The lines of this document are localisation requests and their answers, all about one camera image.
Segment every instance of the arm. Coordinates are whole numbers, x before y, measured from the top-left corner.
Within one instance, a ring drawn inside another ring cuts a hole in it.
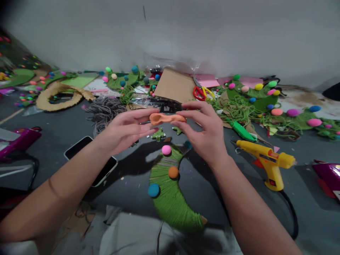
[[[76,209],[97,175],[112,155],[153,134],[148,121],[158,109],[121,113],[90,144],[61,167],[0,223],[2,242],[19,242],[58,229]]]
[[[189,138],[195,151],[209,164],[218,182],[231,225],[244,254],[302,254],[279,220],[228,155],[223,125],[206,102],[189,102],[177,112],[203,127],[194,131],[187,123],[172,122]]]

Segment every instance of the hot glue gun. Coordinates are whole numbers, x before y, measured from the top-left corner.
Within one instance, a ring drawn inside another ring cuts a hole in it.
[[[238,140],[236,145],[257,158],[255,164],[265,169],[267,180],[265,185],[273,191],[283,190],[284,184],[279,167],[290,168],[296,164],[295,158],[284,152],[273,152],[271,148],[252,142]]]

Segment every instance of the green yarn-wrapped crescent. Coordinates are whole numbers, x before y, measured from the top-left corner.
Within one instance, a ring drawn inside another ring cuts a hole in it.
[[[153,198],[159,217],[179,231],[193,232],[202,230],[206,219],[189,207],[178,185],[178,178],[168,176],[169,168],[178,168],[187,151],[184,146],[171,145],[171,156],[160,153],[151,169],[149,182],[157,183],[160,188],[160,194]]]

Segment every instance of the hand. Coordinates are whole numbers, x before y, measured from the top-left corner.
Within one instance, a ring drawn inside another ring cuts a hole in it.
[[[182,108],[189,110],[176,114],[193,119],[203,127],[203,131],[196,132],[185,122],[173,121],[171,124],[179,127],[187,135],[195,151],[211,166],[227,153],[223,138],[223,122],[213,107],[206,102],[191,101],[182,104]]]
[[[159,109],[138,109],[118,114],[112,122],[94,140],[98,147],[116,155],[135,143],[139,138],[152,135],[158,131],[151,123],[139,125],[149,121],[152,113]]]

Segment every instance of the white wall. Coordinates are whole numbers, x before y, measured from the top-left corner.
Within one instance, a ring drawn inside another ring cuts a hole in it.
[[[18,2],[5,28],[63,69],[127,71],[155,63],[146,52],[216,76],[277,74],[307,87],[340,76],[338,0]]]

